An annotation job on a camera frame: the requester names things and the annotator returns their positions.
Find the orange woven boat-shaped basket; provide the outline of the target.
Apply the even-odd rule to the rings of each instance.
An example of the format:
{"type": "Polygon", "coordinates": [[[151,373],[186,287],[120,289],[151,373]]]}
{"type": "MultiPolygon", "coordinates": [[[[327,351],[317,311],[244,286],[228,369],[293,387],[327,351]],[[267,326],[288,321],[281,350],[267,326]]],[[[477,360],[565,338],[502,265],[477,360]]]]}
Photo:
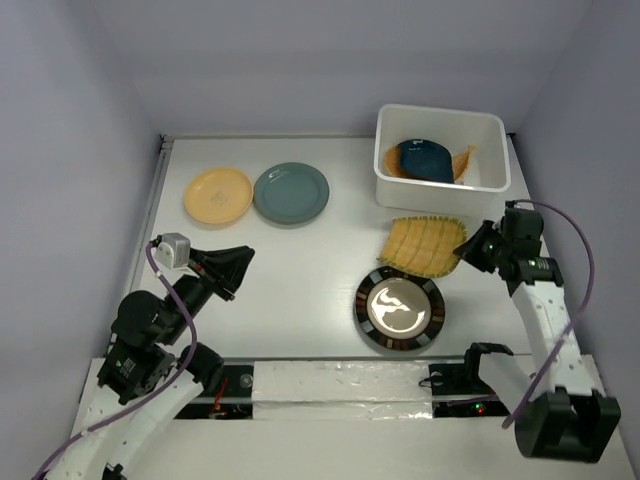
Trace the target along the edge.
{"type": "Polygon", "coordinates": [[[452,158],[452,171],[455,183],[462,183],[466,172],[468,171],[476,146],[470,145],[464,152],[455,155],[452,158]]]}

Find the dark blue leaf-shaped plate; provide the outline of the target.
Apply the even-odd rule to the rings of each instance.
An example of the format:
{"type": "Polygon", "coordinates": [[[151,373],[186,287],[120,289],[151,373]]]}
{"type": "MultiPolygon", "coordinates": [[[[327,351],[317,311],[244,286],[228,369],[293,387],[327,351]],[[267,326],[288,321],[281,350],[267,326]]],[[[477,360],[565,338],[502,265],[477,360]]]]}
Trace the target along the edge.
{"type": "Polygon", "coordinates": [[[444,146],[424,139],[398,144],[400,166],[410,177],[439,183],[453,183],[452,155],[444,146]]]}

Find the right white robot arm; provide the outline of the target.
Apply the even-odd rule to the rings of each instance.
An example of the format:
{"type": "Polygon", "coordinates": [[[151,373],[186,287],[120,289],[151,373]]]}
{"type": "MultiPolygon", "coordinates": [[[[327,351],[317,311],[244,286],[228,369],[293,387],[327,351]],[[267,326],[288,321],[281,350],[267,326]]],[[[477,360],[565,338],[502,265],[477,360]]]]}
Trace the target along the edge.
{"type": "Polygon", "coordinates": [[[519,367],[503,344],[475,342],[460,368],[470,391],[487,388],[507,409],[502,423],[513,429],[525,458],[597,463],[621,418],[616,398],[595,385],[574,333],[579,314],[565,303],[556,260],[544,257],[544,220],[538,202],[512,200],[498,222],[486,220],[455,255],[481,272],[497,273],[520,315],[534,371],[519,367]]]}

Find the yellow woven bamboo tray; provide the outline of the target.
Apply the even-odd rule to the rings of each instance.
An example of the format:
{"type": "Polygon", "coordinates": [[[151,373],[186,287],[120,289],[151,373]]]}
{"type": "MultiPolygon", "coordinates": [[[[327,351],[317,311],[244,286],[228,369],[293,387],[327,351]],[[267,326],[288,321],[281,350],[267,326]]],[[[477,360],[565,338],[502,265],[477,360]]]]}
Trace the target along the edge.
{"type": "Polygon", "coordinates": [[[467,240],[466,226],[454,217],[396,218],[378,260],[407,274],[441,278],[458,266],[460,259],[454,250],[467,240]]]}

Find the round woven orange basket plate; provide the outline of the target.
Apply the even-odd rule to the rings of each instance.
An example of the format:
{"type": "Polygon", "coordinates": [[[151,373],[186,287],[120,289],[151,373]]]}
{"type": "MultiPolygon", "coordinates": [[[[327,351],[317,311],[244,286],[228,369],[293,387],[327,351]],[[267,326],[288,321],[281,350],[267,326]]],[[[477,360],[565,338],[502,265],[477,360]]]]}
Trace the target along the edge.
{"type": "Polygon", "coordinates": [[[403,169],[401,166],[401,148],[396,145],[390,148],[384,156],[384,165],[386,172],[393,177],[402,177],[403,169]]]}

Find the dark round patterned plate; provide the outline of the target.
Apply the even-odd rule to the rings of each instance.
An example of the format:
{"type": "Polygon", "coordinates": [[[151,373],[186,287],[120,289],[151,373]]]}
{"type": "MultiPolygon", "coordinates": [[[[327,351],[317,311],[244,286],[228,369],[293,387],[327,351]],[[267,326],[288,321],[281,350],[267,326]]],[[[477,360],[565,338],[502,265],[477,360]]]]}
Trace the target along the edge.
{"type": "Polygon", "coordinates": [[[355,325],[369,343],[399,352],[428,348],[446,319],[444,297],[432,279],[390,266],[360,281],[353,310],[355,325]]]}

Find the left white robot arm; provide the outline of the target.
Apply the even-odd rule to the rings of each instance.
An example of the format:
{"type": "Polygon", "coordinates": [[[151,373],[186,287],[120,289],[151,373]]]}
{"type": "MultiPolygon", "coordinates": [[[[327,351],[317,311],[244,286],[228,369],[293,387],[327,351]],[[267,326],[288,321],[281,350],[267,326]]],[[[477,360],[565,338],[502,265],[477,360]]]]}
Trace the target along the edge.
{"type": "Polygon", "coordinates": [[[170,233],[150,240],[145,256],[167,294],[137,290],[120,302],[80,428],[44,461],[37,479],[128,479],[192,400],[225,393],[224,359],[199,342],[194,319],[212,297],[234,300],[254,249],[194,249],[170,233]]]}

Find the teal round plate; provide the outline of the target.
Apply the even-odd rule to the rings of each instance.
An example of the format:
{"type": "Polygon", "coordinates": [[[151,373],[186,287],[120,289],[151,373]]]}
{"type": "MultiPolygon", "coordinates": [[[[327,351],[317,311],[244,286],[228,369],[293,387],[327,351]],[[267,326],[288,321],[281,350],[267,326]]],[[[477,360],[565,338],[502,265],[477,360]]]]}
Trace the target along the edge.
{"type": "Polygon", "coordinates": [[[298,226],[313,221],[327,206],[330,186],[317,168],[286,162],[265,170],[254,183],[254,204],[266,220],[298,226]]]}

